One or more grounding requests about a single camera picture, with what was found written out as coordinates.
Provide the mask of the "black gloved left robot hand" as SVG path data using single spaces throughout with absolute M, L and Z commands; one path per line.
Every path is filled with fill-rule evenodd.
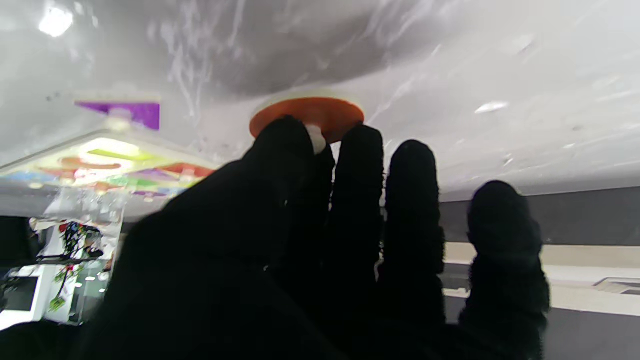
M 508 183 L 475 192 L 470 296 L 446 321 L 435 155 L 350 130 L 338 161 L 286 116 L 142 219 L 73 360 L 541 360 L 540 229 Z

